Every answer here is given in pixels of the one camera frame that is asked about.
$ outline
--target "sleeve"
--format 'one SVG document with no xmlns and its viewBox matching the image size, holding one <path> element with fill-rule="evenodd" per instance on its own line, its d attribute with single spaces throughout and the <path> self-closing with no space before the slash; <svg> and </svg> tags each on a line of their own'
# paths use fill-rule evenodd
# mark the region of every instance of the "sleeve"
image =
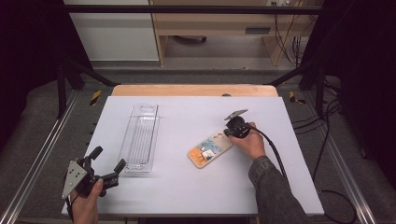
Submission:
<svg viewBox="0 0 396 224">
<path fill-rule="evenodd" d="M 248 176 L 256 190 L 260 223 L 311 223 L 288 182 L 268 157 L 257 158 Z"/>
</svg>

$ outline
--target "person's left hand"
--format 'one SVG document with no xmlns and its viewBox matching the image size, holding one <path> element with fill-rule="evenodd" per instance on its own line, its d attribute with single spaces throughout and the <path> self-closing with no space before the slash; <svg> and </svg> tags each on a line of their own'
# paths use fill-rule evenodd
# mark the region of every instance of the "person's left hand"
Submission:
<svg viewBox="0 0 396 224">
<path fill-rule="evenodd" d="M 97 224 L 99 221 L 97 199 L 103 189 L 103 179 L 99 179 L 93 186 L 90 195 L 87 198 L 78 196 L 73 190 L 70 193 L 72 203 L 74 224 Z"/>
</svg>

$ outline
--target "transparent plastic box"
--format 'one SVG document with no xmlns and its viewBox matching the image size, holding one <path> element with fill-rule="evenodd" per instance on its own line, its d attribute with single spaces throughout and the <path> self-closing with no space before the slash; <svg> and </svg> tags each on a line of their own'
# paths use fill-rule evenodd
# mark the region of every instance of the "transparent plastic box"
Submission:
<svg viewBox="0 0 396 224">
<path fill-rule="evenodd" d="M 119 156 L 119 161 L 126 161 L 125 175 L 151 172 L 160 122 L 157 113 L 157 105 L 134 105 Z"/>
</svg>

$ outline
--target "colorful phone case print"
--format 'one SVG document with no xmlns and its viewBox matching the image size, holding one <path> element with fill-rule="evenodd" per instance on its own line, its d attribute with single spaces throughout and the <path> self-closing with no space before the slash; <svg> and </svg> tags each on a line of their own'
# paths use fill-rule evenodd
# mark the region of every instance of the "colorful phone case print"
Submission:
<svg viewBox="0 0 396 224">
<path fill-rule="evenodd" d="M 233 144 L 224 132 L 216 132 L 188 153 L 192 162 L 202 168 L 213 161 Z"/>
</svg>

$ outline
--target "white table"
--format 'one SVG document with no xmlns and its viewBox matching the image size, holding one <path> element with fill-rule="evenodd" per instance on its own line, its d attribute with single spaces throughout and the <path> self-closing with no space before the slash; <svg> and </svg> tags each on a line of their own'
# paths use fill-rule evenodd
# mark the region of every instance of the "white table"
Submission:
<svg viewBox="0 0 396 224">
<path fill-rule="evenodd" d="M 293 195 L 308 215 L 323 214 L 302 152 L 280 97 L 110 96 L 93 134 L 87 155 L 101 146 L 92 162 L 97 175 L 113 172 L 133 105 L 159 105 L 160 128 L 151 173 L 121 177 L 120 185 L 99 199 L 100 214 L 123 217 L 256 216 L 251 160 L 232 147 L 205 168 L 197 169 L 187 152 L 210 134 L 223 130 L 224 120 L 247 108 L 246 121 L 255 121 L 276 145 Z M 268 157 L 276 157 L 266 143 Z"/>
</svg>

